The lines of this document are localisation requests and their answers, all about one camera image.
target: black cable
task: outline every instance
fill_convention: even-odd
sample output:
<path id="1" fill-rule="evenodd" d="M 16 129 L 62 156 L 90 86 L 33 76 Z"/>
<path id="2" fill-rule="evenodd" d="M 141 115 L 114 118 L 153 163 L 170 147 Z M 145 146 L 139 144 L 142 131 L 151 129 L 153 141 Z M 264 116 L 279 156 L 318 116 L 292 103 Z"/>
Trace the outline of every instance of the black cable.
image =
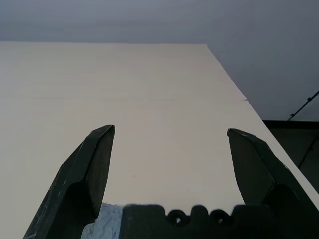
<path id="1" fill-rule="evenodd" d="M 319 95 L 319 91 L 318 91 L 317 93 L 315 93 L 312 97 L 308 98 L 308 99 L 307 99 L 307 102 L 306 102 L 299 110 L 297 110 L 296 113 L 291 114 L 291 115 L 290 115 L 290 118 L 289 118 L 287 121 L 290 121 L 293 117 L 295 117 L 296 114 L 298 114 L 299 111 L 301 111 L 307 104 L 309 104 L 309 102 L 312 101 L 317 95 Z"/>
<path id="2" fill-rule="evenodd" d="M 313 141 L 311 142 L 309 148 L 307 149 L 307 151 L 306 151 L 306 153 L 305 153 L 303 159 L 301 160 L 301 162 L 300 162 L 300 164 L 299 164 L 299 166 L 298 166 L 299 169 L 300 169 L 301 165 L 304 163 L 304 161 L 306 160 L 306 157 L 308 156 L 309 152 L 310 152 L 311 150 L 313 150 L 313 145 L 315 144 L 315 142 L 317 141 L 317 139 L 319 139 L 319 137 L 315 137 L 315 138 L 313 139 Z"/>

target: gray background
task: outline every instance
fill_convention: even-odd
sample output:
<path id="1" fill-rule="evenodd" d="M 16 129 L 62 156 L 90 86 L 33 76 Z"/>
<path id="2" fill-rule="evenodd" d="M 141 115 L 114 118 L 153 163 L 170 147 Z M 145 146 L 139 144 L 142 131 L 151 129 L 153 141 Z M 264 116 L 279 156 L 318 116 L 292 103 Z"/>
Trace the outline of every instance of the gray background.
<path id="1" fill-rule="evenodd" d="M 263 120 L 319 90 L 318 0 L 2 0 L 0 40 L 206 43 Z"/>

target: white board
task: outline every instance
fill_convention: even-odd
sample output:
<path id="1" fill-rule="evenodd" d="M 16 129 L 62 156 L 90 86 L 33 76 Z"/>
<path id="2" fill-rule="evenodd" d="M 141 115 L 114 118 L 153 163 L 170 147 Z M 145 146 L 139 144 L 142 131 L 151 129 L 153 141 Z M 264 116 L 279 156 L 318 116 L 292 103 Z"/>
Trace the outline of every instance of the white board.
<path id="1" fill-rule="evenodd" d="M 319 205 L 206 45 L 0 42 L 0 79 L 3 238 L 23 237 L 61 164 L 105 124 L 116 127 L 106 203 L 230 213 L 243 203 L 233 127 L 266 141 Z"/>

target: bolt hole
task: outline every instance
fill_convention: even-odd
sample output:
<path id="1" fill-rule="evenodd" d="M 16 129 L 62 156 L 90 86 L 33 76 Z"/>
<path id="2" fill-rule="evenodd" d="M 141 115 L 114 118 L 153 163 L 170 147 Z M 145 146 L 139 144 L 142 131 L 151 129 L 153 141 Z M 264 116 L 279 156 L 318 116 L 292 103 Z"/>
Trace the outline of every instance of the bolt hole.
<path id="1" fill-rule="evenodd" d="M 189 223 L 189 217 L 181 210 L 173 210 L 168 216 L 167 220 L 176 227 L 182 227 Z"/>
<path id="2" fill-rule="evenodd" d="M 230 226 L 232 218 L 223 210 L 215 210 L 210 214 L 210 218 L 219 226 Z"/>

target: white surface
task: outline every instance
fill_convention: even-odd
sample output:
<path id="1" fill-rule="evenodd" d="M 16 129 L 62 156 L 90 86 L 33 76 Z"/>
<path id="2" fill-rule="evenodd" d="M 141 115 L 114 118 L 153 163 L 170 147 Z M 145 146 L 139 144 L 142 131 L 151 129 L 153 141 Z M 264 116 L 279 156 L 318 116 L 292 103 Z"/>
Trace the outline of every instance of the white surface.
<path id="1" fill-rule="evenodd" d="M 205 45 L 0 42 L 0 231 L 22 238 L 63 161 L 93 129 L 116 133 L 104 202 L 243 203 L 227 129 L 265 140 L 313 187 Z"/>

